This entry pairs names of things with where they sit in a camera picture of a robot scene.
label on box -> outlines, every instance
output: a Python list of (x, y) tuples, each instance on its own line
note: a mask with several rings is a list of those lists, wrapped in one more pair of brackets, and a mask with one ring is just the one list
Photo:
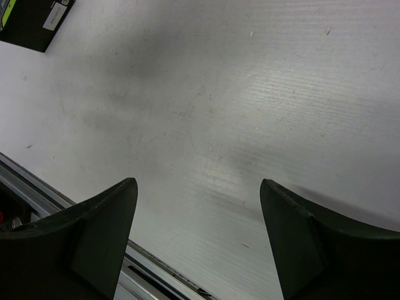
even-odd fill
[(47, 17), (46, 22), (44, 22), (43, 28), (54, 31), (66, 10), (66, 6), (56, 2)]

white table surface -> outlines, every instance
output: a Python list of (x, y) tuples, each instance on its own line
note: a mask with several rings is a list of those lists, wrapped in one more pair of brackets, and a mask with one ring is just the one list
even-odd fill
[(77, 0), (0, 58), (0, 151), (75, 201), (137, 178), (131, 239), (221, 299), (282, 299), (263, 178), (400, 230), (399, 1)]

